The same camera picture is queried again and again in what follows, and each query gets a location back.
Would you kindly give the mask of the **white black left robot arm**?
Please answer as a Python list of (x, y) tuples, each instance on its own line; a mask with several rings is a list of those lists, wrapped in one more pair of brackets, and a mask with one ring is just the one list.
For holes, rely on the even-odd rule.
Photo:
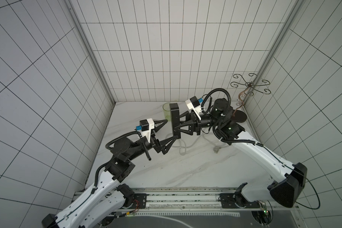
[(181, 137), (173, 127), (173, 136), (159, 141), (158, 132), (167, 120), (141, 120), (134, 131), (123, 134), (106, 144), (113, 157), (100, 165), (91, 187), (58, 214), (48, 214), (41, 222), (44, 228), (92, 228), (110, 213), (130, 207), (134, 202), (134, 191), (123, 183), (135, 165), (132, 160), (149, 150), (166, 154), (173, 143)]

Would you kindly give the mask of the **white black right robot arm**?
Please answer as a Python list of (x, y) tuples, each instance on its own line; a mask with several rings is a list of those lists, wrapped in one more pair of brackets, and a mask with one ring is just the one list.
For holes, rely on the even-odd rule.
[(262, 167), (270, 179), (261, 183), (242, 183), (234, 193), (233, 201), (239, 208), (255, 201), (274, 200), (281, 206), (292, 208), (307, 181), (307, 167), (278, 156), (256, 140), (234, 120), (229, 92), (222, 88), (210, 91), (205, 98), (187, 100), (188, 111), (180, 113), (177, 103), (170, 104), (174, 136), (200, 135), (204, 128), (210, 129), (223, 143), (241, 150)]

